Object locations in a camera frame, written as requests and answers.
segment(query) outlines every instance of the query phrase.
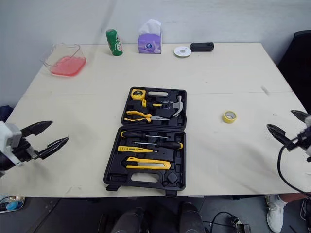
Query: floor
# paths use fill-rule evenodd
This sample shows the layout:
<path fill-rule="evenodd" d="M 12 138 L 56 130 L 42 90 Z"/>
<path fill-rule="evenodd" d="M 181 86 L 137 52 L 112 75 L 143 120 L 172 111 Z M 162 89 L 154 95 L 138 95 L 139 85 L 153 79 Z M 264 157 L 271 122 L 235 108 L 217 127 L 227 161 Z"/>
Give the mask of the floor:
<path fill-rule="evenodd" d="M 250 197 L 233 200 L 229 196 L 206 197 L 138 197 L 138 198 L 100 198 L 100 199 L 58 199 L 27 198 L 24 207 L 16 212 L 0 215 L 0 232 L 3 233 L 97 233 L 103 213 L 119 211 L 148 203 L 164 205 L 177 213 L 182 201 L 192 202 L 202 215 L 203 221 L 212 221 L 219 211 L 228 211 L 237 216 L 242 223 L 251 226 L 252 233 L 269 233 L 266 224 L 264 197 Z M 300 218 L 300 201 L 285 207 L 282 233 L 307 233 L 305 222 Z M 219 216 L 218 223 L 226 224 L 226 216 Z M 214 226 L 214 233 L 234 233 L 232 228 Z"/>

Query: black case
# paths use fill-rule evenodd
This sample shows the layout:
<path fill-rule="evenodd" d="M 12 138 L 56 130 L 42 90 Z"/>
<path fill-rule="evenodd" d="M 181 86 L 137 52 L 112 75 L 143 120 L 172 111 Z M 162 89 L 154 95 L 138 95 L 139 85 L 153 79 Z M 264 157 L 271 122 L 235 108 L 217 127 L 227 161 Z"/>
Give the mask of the black case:
<path fill-rule="evenodd" d="M 147 102 L 171 101 L 177 102 L 177 96 L 181 95 L 183 102 L 183 110 L 178 117 L 172 117 L 177 109 L 148 109 L 142 106 L 142 102 L 139 100 L 133 100 L 131 93 L 133 89 L 146 90 L 145 99 Z M 159 97 L 151 96 L 148 93 L 152 92 L 167 92 L 168 96 Z M 110 154 L 110 158 L 106 167 L 103 181 L 108 184 L 106 187 L 109 191 L 117 191 L 120 186 L 135 186 L 135 187 L 148 187 L 164 189 L 166 196 L 177 196 L 177 191 L 183 190 L 186 187 L 186 134 L 184 129 L 186 127 L 186 108 L 187 108 L 187 93 L 185 90 L 177 89 L 161 89 L 161 88 L 146 88 L 146 87 L 132 87 L 127 97 L 124 112 L 122 114 L 121 123 L 122 127 L 118 129 L 117 136 Z M 141 116 L 128 116 L 126 111 L 136 110 L 145 114 L 150 113 L 153 116 L 159 116 L 164 118 L 170 118 L 168 121 L 156 121 L 152 120 L 151 123 L 147 121 L 129 122 L 124 118 L 142 118 Z M 122 131 L 135 131 L 138 133 L 145 133 L 146 135 L 154 136 L 166 136 L 164 138 L 147 137 L 140 138 L 122 138 Z M 139 142 L 163 142 L 163 141 L 175 141 L 183 143 L 183 148 L 180 150 L 167 149 L 162 147 L 156 147 L 155 145 L 140 145 L 135 144 L 135 141 Z M 119 145 L 141 147 L 158 152 L 149 153 L 133 153 L 133 152 L 118 152 Z M 153 170 L 153 169 L 128 169 L 122 164 L 127 157 L 137 157 L 139 159 L 155 159 L 165 160 L 171 163 L 169 170 Z M 149 173 L 157 174 L 158 182 L 145 182 L 145 181 L 133 181 L 132 175 L 134 173 Z"/>

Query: pink liquid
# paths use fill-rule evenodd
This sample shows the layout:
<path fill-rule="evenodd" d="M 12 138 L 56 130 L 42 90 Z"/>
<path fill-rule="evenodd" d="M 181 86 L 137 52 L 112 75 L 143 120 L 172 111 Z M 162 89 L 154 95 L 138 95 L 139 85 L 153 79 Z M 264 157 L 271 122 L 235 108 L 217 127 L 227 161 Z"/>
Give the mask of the pink liquid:
<path fill-rule="evenodd" d="M 63 57 L 55 67 L 51 68 L 51 73 L 55 75 L 74 76 L 80 72 L 85 65 L 85 57 Z"/>

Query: yellow tape roll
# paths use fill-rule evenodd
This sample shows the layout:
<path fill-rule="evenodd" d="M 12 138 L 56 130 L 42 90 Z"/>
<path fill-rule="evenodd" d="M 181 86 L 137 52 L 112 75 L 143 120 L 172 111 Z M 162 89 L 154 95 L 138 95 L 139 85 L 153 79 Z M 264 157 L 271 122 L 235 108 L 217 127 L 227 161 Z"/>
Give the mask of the yellow tape roll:
<path fill-rule="evenodd" d="M 233 111 L 226 111 L 223 114 L 223 121 L 225 123 L 231 124 L 238 118 L 238 115 Z"/>

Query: toolbox latch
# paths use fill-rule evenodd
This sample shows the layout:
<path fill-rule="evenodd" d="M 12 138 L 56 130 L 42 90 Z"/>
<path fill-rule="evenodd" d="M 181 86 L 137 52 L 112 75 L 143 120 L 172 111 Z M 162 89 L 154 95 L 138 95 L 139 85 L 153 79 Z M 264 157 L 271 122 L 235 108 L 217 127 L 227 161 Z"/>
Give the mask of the toolbox latch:
<path fill-rule="evenodd" d="M 118 186 L 118 185 L 108 185 L 106 187 L 106 190 L 107 191 L 115 191 L 116 192 L 119 188 L 120 188 L 120 186 Z"/>
<path fill-rule="evenodd" d="M 167 197 L 177 197 L 177 191 L 174 190 L 165 190 L 165 195 Z"/>

